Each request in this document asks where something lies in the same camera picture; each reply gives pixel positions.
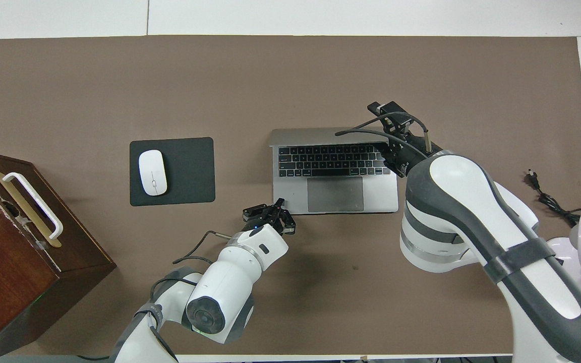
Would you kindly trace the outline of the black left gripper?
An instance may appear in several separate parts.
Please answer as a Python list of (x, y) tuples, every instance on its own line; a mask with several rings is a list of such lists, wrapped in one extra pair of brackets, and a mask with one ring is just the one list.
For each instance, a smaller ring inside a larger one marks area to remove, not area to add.
[(243, 210), (244, 231), (258, 229), (269, 224), (280, 234), (295, 234), (297, 224), (287, 209), (283, 208), (284, 199), (278, 198), (273, 209), (269, 205), (254, 205)]

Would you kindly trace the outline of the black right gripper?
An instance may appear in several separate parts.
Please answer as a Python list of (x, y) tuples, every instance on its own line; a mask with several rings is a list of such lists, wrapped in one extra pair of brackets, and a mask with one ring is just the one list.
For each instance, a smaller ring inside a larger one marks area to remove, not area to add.
[(388, 140), (389, 144), (382, 147), (385, 167), (388, 167), (399, 177), (405, 177), (411, 168), (420, 161), (424, 161), (424, 159), (431, 157), (436, 152), (443, 151), (436, 143), (431, 143), (431, 151), (428, 152), (425, 138), (409, 133), (413, 118), (395, 101), (382, 105), (378, 102), (370, 103), (368, 111), (376, 115), (376, 117), (386, 113), (398, 112), (381, 120), (381, 124), (383, 124), (385, 133), (404, 141), (404, 143), (397, 143), (390, 139)]

